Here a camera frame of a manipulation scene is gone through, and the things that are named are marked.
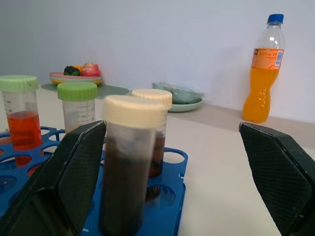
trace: dark green placemat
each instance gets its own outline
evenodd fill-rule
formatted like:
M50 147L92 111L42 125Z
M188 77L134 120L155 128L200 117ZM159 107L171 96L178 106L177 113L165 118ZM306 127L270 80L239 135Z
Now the dark green placemat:
M57 85L55 84L51 84L51 83L44 84L41 87L43 89L57 92ZM115 87L115 86L110 86L110 85L98 85L97 91L98 91L97 98L101 98L101 99L108 95L123 95L129 92L129 90L126 88Z

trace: green plate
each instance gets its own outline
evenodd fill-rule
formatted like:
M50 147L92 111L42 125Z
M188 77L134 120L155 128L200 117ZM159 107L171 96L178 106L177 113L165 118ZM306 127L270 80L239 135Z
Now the green plate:
M187 112L194 110L198 107L200 107L202 104L202 99L198 99L196 103L190 103L190 104L173 104L172 108L168 110L169 112Z

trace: plate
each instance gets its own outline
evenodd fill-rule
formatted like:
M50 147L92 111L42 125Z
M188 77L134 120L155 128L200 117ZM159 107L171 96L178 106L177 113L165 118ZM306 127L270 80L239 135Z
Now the plate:
M187 112L200 107L202 104L202 98L199 98L197 102L190 104L173 104L169 112Z
M93 82L97 85L103 82L103 77L90 77L90 76L71 76L63 75L63 72L51 72L49 73L50 81L54 84L60 84L63 82Z

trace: white cap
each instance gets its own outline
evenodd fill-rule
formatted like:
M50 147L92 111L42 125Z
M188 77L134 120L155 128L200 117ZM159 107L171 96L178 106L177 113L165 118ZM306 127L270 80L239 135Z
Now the white cap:
M149 98L163 103L167 110L172 107L172 94L169 91L159 89L137 89L132 91L132 96Z
M157 128L163 125L165 107L146 98L111 95L103 101L103 119L131 128Z

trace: orange label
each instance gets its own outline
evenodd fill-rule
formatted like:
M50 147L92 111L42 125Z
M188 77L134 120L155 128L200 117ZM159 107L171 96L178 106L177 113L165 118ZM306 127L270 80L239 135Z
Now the orange label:
M283 49L255 48L252 68L279 70L283 54Z

